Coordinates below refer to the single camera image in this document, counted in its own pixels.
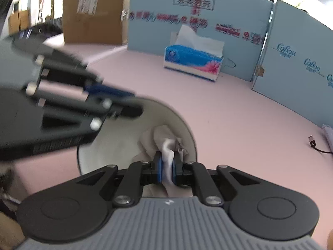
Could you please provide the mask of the white ceramic bowl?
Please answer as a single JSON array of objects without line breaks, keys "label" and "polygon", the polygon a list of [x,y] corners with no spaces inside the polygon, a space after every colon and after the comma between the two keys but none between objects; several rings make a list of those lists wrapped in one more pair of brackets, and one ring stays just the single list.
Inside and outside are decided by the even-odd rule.
[{"label": "white ceramic bowl", "polygon": [[166,125],[179,139],[181,148],[187,153],[185,161],[197,160],[197,149],[190,127],[181,115],[171,106],[151,98],[128,97],[124,104],[137,104],[143,107],[138,118],[107,118],[95,140],[77,148],[77,164],[81,175],[88,174],[106,165],[116,165],[126,169],[132,159],[145,153],[139,138],[157,126]]}]

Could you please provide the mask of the white cleaning cloth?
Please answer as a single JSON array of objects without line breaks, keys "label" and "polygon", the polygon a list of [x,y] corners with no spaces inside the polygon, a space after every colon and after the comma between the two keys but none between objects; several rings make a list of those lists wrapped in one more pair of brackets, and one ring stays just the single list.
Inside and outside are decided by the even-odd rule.
[{"label": "white cleaning cloth", "polygon": [[138,143],[143,151],[134,156],[132,162],[152,161],[156,152],[162,154],[162,183],[160,185],[150,184],[144,186],[144,197],[185,198],[193,195],[190,187],[177,186],[171,178],[172,164],[176,153],[180,153],[181,159],[188,154],[180,137],[174,135],[168,126],[162,125],[146,130],[140,135]]}]

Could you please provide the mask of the brown cardboard box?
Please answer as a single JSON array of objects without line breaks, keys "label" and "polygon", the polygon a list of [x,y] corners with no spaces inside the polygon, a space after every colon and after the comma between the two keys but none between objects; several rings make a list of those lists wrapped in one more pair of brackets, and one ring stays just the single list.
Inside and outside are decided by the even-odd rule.
[{"label": "brown cardboard box", "polygon": [[128,40],[130,0],[63,0],[66,44],[123,45]]}]

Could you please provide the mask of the blue tissue box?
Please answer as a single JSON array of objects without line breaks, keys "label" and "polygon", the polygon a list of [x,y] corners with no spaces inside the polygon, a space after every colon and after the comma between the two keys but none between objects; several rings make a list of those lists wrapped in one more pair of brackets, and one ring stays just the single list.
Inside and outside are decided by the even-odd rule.
[{"label": "blue tissue box", "polygon": [[164,67],[216,81],[224,59],[223,41],[198,36],[188,25],[182,25],[173,45],[165,48]]}]

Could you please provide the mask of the light blue cardboard panel right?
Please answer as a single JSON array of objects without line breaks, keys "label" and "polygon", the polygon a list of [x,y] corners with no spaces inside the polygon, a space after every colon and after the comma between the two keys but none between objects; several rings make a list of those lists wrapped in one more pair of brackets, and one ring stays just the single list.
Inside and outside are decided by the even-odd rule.
[{"label": "light blue cardboard panel right", "polygon": [[332,30],[277,1],[252,88],[318,126],[332,125]]}]

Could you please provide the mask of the light blue cardboard panel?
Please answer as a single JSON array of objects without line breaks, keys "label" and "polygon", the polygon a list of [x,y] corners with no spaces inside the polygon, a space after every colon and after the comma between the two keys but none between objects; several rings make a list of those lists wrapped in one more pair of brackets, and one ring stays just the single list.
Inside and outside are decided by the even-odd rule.
[{"label": "light blue cardboard panel", "polygon": [[332,125],[332,30],[277,1],[252,88],[318,126]]},{"label": "light blue cardboard panel", "polygon": [[272,9],[270,0],[130,0],[128,48],[163,55],[187,25],[224,42],[222,72],[250,81]]}]

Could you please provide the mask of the light blue cardboard panel left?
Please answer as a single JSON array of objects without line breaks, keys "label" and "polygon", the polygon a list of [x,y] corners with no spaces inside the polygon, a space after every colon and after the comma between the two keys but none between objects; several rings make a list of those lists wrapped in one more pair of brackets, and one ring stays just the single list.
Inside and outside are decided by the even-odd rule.
[{"label": "light blue cardboard panel left", "polygon": [[222,72],[250,81],[272,9],[270,0],[130,0],[128,48],[163,55],[187,25],[224,42]]}]

